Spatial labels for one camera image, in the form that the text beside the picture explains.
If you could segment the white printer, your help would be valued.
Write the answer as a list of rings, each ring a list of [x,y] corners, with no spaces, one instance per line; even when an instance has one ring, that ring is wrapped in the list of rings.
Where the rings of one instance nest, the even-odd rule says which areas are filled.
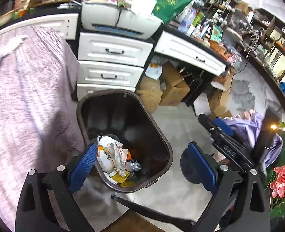
[[[162,25],[154,15],[137,15],[110,3],[84,3],[81,21],[85,30],[149,39]]]

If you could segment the white drawer cabinet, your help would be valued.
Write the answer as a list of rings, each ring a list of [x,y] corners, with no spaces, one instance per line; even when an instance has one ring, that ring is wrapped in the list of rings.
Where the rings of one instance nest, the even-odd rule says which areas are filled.
[[[149,41],[80,33],[77,99],[107,89],[134,92],[152,49],[153,43]]]

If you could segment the cardboard box under desk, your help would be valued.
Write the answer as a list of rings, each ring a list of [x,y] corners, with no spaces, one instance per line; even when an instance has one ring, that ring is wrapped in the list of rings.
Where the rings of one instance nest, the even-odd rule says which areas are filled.
[[[163,64],[160,81],[165,82],[166,85],[161,96],[160,106],[177,106],[190,91],[184,78],[170,61]]]

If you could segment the white desk drawer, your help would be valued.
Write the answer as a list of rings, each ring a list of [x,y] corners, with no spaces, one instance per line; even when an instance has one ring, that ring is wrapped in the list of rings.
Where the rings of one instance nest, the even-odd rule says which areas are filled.
[[[192,64],[216,76],[226,69],[223,62],[205,50],[165,31],[162,32],[154,51]]]

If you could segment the yellow foam fruit net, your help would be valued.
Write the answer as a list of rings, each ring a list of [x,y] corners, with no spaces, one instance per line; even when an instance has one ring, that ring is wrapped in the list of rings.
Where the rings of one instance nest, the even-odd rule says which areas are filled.
[[[114,180],[118,183],[118,185],[122,188],[131,188],[136,186],[136,182],[133,180],[134,173],[126,172],[126,175],[123,177],[119,174],[114,176]]]

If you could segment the beige paper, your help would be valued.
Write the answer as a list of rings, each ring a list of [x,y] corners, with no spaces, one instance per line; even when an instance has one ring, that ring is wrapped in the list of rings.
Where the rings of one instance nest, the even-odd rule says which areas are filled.
[[[123,144],[119,142],[108,143],[106,150],[114,163],[114,168],[122,177],[126,176],[126,161],[128,149],[123,148]]]

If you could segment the white plastic milk bottle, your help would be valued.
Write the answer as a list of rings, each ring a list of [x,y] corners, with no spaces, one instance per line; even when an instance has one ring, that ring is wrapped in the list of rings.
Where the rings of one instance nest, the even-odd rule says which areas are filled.
[[[117,171],[114,168],[114,163],[106,150],[108,143],[119,142],[109,136],[97,137],[97,161],[100,164],[101,169],[108,175],[114,176]]]

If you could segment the purple plastic bag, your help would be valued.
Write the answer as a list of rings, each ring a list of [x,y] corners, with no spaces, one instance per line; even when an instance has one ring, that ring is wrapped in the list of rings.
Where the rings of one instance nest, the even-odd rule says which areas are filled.
[[[263,118],[264,116],[262,113],[255,112],[251,109],[236,117],[225,117],[223,121],[235,133],[241,136],[243,140],[247,141],[250,146],[250,148],[247,150],[249,153],[251,153],[260,134]],[[280,135],[275,134],[273,142],[269,148],[269,152],[263,161],[265,168],[272,165],[274,161],[276,161],[277,157],[281,153],[282,148],[283,139]]]

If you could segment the black trash bin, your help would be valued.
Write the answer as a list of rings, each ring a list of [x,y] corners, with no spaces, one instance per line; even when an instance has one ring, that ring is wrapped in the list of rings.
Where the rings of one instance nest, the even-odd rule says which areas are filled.
[[[122,89],[88,94],[78,102],[76,116],[85,145],[98,136],[111,136],[142,166],[122,187],[112,184],[96,163],[100,178],[113,191],[129,194],[147,188],[171,167],[171,145],[137,94]]]

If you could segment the pink artificial flower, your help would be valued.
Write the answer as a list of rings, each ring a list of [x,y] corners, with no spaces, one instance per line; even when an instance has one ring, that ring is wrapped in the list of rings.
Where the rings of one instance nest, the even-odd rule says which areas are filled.
[[[285,196],[285,165],[275,167],[273,172],[276,174],[274,180],[271,180],[269,188],[272,190],[272,197],[277,196],[281,199]]]

